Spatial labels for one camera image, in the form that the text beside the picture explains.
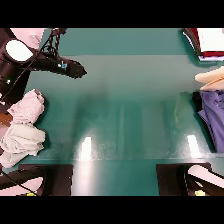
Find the robotic arm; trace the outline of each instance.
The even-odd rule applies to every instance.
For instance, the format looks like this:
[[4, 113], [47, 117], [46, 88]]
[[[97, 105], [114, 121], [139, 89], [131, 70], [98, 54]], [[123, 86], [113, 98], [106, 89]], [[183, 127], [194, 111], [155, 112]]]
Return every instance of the robotic arm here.
[[67, 28], [52, 29], [40, 50], [28, 47], [17, 38], [5, 41], [0, 48], [0, 102], [17, 84], [23, 73], [29, 71], [50, 71], [71, 78], [81, 78], [87, 72], [77, 61], [62, 58], [58, 54], [60, 36]]

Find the crumpled cloth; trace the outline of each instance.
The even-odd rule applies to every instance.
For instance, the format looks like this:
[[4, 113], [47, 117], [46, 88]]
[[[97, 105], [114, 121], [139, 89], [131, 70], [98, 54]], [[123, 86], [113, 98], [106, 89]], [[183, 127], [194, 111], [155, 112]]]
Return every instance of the crumpled cloth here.
[[0, 163], [5, 168], [11, 168], [27, 155], [36, 156], [43, 149], [45, 132], [32, 124], [12, 123], [0, 141], [4, 150]]
[[8, 112], [13, 116], [13, 123], [17, 124], [34, 124], [43, 111], [44, 98], [37, 89], [27, 92], [22, 100], [8, 109]]

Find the red cloth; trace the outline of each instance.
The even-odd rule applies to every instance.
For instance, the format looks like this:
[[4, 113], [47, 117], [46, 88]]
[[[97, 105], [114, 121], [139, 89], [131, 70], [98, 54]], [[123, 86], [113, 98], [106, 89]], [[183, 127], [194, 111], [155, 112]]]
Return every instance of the red cloth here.
[[[190, 28], [193, 32], [193, 34], [195, 35], [196, 39], [198, 40], [198, 44], [200, 46], [200, 40], [199, 40], [199, 36], [198, 36], [198, 29], [197, 28]], [[205, 52], [201, 52], [201, 55], [203, 57], [212, 57], [212, 56], [224, 56], [224, 51], [205, 51]]]

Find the green tabletop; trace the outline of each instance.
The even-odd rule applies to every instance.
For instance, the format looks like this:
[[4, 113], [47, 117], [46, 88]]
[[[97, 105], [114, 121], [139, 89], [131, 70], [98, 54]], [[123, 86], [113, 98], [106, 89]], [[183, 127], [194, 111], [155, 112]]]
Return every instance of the green tabletop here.
[[191, 101], [194, 76], [221, 63], [199, 62], [179, 29], [70, 28], [60, 55], [88, 74], [31, 73], [47, 139], [22, 163], [74, 164], [73, 195], [158, 195], [157, 163], [208, 161], [224, 174]]

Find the pink cloth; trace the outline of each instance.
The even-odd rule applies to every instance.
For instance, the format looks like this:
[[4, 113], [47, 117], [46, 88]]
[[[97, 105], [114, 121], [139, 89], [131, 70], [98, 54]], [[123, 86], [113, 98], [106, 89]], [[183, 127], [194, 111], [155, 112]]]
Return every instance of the pink cloth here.
[[44, 98], [37, 89], [26, 93], [22, 100], [8, 109], [8, 112], [13, 116], [13, 122], [17, 124], [34, 124], [43, 111]]

